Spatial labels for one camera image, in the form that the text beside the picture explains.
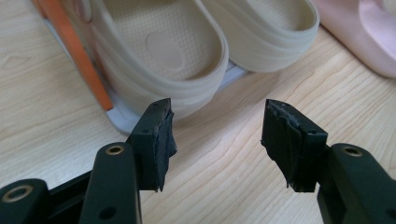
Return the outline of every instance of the orange object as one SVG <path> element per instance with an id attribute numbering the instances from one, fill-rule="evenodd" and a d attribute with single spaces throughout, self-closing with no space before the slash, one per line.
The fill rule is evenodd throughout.
<path id="1" fill-rule="evenodd" d="M 84 77 L 91 91 L 102 108 L 107 111 L 113 108 L 105 86 L 92 65 L 91 59 L 82 47 L 78 36 L 67 18 L 59 0 L 32 0 L 42 17 L 47 18 L 64 42 L 68 52 L 75 62 L 78 71 Z"/>

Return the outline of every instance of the bolt hole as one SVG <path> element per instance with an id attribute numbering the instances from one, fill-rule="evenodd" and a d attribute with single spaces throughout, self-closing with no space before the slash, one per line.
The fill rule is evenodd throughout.
<path id="1" fill-rule="evenodd" d="M 344 152 L 347 155 L 353 156 L 353 157 L 360 157 L 363 155 L 360 150 L 357 150 L 356 148 L 351 148 L 351 147 L 344 148 Z"/>
<path id="2" fill-rule="evenodd" d="M 99 218 L 101 218 L 102 220 L 111 219 L 116 215 L 116 212 L 117 210 L 115 207 L 105 208 L 99 213 Z"/>
<path id="3" fill-rule="evenodd" d="M 114 147 L 108 148 L 108 149 L 106 150 L 106 153 L 107 153 L 108 155 L 113 156 L 113 155 L 118 155 L 118 154 L 120 154 L 123 150 L 124 150 L 124 148 L 121 147 L 121 146 L 114 146 Z"/>
<path id="4" fill-rule="evenodd" d="M 396 209 L 388 209 L 387 214 L 388 216 L 396 220 Z"/>
<path id="5" fill-rule="evenodd" d="M 33 190 L 33 187 L 30 185 L 22 185 L 22 186 L 18 186 L 12 190 L 10 190 L 9 192 L 7 192 L 2 200 L 5 203 L 15 203 L 23 198 L 25 198 L 26 196 L 28 196 Z"/>

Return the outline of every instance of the black plastic arm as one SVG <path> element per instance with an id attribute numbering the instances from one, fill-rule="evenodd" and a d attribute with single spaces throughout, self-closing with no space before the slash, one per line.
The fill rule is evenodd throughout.
<path id="1" fill-rule="evenodd" d="M 327 134 L 297 109 L 267 100 L 262 144 L 296 192 L 313 192 L 326 224 L 396 223 L 396 182 L 366 150 L 326 145 Z"/>
<path id="2" fill-rule="evenodd" d="M 126 143 L 101 148 L 91 172 L 55 189 L 25 179 L 0 189 L 0 223 L 141 223 L 139 190 L 163 189 L 177 152 L 170 99 L 151 104 Z"/>

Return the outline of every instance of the wood grain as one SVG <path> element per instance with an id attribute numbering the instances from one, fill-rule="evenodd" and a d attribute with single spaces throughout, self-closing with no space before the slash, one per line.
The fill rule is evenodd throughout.
<path id="1" fill-rule="evenodd" d="M 396 1 L 387 0 L 396 14 Z M 0 1 L 0 187 L 50 188 L 124 141 L 28 0 Z M 265 99 L 286 101 L 329 145 L 368 149 L 396 178 L 396 80 L 357 60 L 324 29 L 294 65 L 248 74 L 175 122 L 178 153 L 161 193 L 144 191 L 144 223 L 321 223 L 316 194 L 296 194 L 260 145 Z"/>

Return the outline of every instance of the wooden table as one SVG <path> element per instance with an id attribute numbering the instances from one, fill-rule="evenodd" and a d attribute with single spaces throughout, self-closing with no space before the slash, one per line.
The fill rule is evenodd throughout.
<path id="1" fill-rule="evenodd" d="M 0 96 L 0 187 L 35 177 L 54 188 L 91 170 L 100 147 L 126 140 L 28 0 L 0 1 Z M 294 65 L 248 74 L 175 122 L 178 153 L 164 191 L 141 192 L 144 223 L 321 222 L 316 194 L 286 189 L 260 144 L 267 98 L 305 113 L 329 145 L 368 149 L 396 178 L 396 80 L 320 28 Z"/>

